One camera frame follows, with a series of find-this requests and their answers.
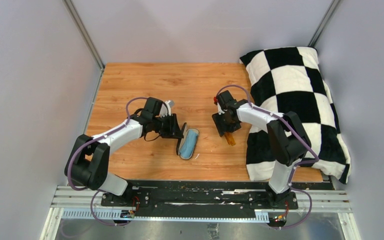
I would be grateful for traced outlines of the orange sunglasses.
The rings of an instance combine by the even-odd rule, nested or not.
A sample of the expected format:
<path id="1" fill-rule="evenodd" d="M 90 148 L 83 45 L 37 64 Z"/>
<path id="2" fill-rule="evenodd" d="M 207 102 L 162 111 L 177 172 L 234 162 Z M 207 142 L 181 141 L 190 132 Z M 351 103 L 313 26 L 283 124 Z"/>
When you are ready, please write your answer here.
<path id="1" fill-rule="evenodd" d="M 225 132 L 225 133 L 224 133 L 224 137 L 225 137 L 227 143 L 228 143 L 230 146 L 235 146 L 235 145 L 236 145 L 236 141 L 235 141 L 235 139 L 234 139 L 234 137 L 233 137 L 233 135 L 232 135 L 231 132 Z"/>

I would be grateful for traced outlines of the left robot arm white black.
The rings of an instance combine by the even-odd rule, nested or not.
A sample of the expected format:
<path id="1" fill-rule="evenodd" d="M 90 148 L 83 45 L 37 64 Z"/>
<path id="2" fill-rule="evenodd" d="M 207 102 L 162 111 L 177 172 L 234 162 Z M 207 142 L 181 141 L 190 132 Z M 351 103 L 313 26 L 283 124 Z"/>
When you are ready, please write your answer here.
<path id="1" fill-rule="evenodd" d="M 68 185 L 74 191 L 111 193 L 120 206 L 129 206 L 133 193 L 125 178 L 110 172 L 111 155 L 132 141 L 146 138 L 151 132 L 163 139 L 185 138 L 177 115 L 172 111 L 173 100 L 144 97 L 144 106 L 131 113 L 129 106 L 136 100 L 133 98 L 126 104 L 127 117 L 119 125 L 96 135 L 77 137 L 64 169 Z"/>

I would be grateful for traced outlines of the light blue cleaning cloth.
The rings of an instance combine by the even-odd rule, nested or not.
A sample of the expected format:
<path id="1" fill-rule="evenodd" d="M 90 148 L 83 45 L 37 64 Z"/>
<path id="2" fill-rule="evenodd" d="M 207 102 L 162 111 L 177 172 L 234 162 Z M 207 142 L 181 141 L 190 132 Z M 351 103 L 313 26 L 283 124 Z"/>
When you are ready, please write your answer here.
<path id="1" fill-rule="evenodd" d="M 189 160 L 194 153 L 197 140 L 199 137 L 199 131 L 195 128 L 190 128 L 186 131 L 186 138 L 183 143 L 180 144 L 178 155 L 183 160 Z"/>

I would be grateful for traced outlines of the black glasses case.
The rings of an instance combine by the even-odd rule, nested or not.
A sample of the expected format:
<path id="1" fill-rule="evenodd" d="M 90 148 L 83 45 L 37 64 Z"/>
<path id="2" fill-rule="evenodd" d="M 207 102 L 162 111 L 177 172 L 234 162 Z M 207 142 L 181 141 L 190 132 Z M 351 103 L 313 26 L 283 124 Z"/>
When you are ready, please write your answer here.
<path id="1" fill-rule="evenodd" d="M 183 138 L 177 141 L 176 154 L 182 160 L 190 160 L 194 154 L 200 132 L 197 128 L 191 128 L 185 122 L 181 128 Z"/>

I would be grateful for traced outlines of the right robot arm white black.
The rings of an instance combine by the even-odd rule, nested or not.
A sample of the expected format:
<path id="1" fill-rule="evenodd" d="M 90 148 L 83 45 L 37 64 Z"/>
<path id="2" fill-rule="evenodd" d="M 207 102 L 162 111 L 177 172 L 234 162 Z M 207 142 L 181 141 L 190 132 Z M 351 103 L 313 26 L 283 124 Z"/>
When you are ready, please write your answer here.
<path id="1" fill-rule="evenodd" d="M 291 189 L 294 167 L 311 150 L 311 141 L 295 112 L 278 113 L 263 109 L 246 99 L 237 101 L 228 90 L 214 97 L 218 112 L 212 119 L 221 137 L 232 145 L 232 133 L 242 123 L 253 125 L 268 134 L 268 142 L 275 158 L 273 173 L 268 182 L 266 204 L 278 209 L 286 201 L 285 193 Z"/>

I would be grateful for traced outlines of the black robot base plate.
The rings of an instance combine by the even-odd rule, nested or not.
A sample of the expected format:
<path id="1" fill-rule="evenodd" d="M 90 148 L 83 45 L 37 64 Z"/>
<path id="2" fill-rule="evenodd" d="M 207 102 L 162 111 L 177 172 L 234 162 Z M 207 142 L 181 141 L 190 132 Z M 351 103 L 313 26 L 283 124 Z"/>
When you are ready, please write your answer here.
<path id="1" fill-rule="evenodd" d="M 294 182 L 292 191 L 281 200 L 267 193 L 267 182 L 251 181 L 174 181 L 130 180 L 122 196 L 102 193 L 102 206 L 132 207 L 115 221 L 134 221 L 134 217 L 252 217 L 255 209 L 274 208 L 276 215 L 293 213 L 295 191 L 335 190 L 331 182 Z"/>

